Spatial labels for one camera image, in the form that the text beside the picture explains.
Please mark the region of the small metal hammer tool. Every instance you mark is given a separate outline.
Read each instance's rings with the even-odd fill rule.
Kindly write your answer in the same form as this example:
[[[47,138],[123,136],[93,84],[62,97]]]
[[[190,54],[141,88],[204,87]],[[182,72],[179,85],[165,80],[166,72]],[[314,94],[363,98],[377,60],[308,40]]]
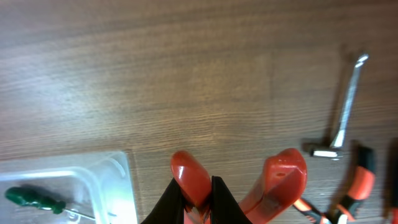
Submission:
[[[355,61],[349,82],[343,86],[344,98],[339,106],[340,113],[338,116],[336,113],[332,114],[330,127],[326,130],[325,138],[319,141],[305,142],[303,144],[303,150],[308,152],[310,156],[328,158],[334,161],[343,157],[342,148],[361,75],[361,69],[368,59],[368,54],[361,54]]]

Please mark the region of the black orange needle-nose pliers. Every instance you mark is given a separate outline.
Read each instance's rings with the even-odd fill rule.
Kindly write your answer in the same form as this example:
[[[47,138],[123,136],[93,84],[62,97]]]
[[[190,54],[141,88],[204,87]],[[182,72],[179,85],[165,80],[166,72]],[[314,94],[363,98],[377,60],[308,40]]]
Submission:
[[[294,208],[313,224],[347,224],[356,220],[359,208],[369,197],[376,179],[376,159],[374,151],[359,145],[353,181],[348,192],[336,206],[333,215],[326,215],[317,210],[303,198],[296,200]]]

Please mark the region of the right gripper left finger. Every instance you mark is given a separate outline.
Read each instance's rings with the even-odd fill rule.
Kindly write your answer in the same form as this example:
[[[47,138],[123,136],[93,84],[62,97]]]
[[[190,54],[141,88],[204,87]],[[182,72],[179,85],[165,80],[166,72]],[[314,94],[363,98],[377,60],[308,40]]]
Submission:
[[[155,207],[141,224],[184,224],[184,206],[182,191],[175,179],[172,179]]]

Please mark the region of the clear plastic container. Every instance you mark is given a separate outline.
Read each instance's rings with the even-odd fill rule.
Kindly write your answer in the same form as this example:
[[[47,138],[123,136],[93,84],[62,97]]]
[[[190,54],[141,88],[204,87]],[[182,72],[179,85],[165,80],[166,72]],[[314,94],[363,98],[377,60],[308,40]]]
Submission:
[[[56,215],[20,207],[7,189],[26,187],[66,202]],[[127,155],[121,151],[1,162],[1,223],[138,223]]]

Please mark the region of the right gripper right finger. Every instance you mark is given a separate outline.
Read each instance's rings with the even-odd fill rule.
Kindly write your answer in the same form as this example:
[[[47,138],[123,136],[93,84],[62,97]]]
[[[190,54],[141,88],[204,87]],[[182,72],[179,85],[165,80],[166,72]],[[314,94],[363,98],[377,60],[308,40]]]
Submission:
[[[221,177],[212,176],[211,224],[252,224]]]

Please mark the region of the green handled screwdriver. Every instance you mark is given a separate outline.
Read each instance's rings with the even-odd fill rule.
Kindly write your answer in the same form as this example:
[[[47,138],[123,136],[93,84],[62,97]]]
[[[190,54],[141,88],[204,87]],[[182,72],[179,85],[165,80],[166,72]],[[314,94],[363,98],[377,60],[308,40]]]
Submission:
[[[40,194],[38,191],[33,189],[25,187],[11,187],[5,191],[4,197],[20,207],[34,207],[38,210],[51,211],[55,215],[67,212],[93,221],[96,220],[96,218],[91,215],[67,208],[67,203],[62,200],[55,200],[54,198]]]

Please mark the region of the red handled snips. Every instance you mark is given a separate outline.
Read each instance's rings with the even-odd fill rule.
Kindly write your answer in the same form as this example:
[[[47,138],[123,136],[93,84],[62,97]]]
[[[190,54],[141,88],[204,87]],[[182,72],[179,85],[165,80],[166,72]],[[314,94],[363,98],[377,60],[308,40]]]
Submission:
[[[176,152],[170,161],[174,179],[193,212],[191,222],[211,223],[206,200],[214,192],[207,170],[188,152]],[[307,184],[307,165],[297,149],[285,149],[264,161],[262,172],[249,193],[238,203],[252,223],[267,223],[300,198]]]

